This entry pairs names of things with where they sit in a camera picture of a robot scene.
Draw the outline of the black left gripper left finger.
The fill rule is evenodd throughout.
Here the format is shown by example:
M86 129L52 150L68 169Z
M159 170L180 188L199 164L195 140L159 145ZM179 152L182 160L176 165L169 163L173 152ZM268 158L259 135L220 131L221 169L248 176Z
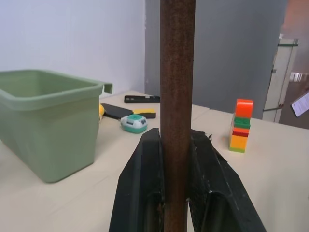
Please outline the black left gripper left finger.
M165 183L158 128L145 132L121 172L112 209L111 232L161 232Z

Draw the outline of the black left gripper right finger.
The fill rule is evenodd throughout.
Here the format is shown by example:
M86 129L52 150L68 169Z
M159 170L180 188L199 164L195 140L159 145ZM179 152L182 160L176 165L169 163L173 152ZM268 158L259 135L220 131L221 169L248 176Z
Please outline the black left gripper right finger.
M191 131L188 189L194 231L265 231L238 174L202 131Z

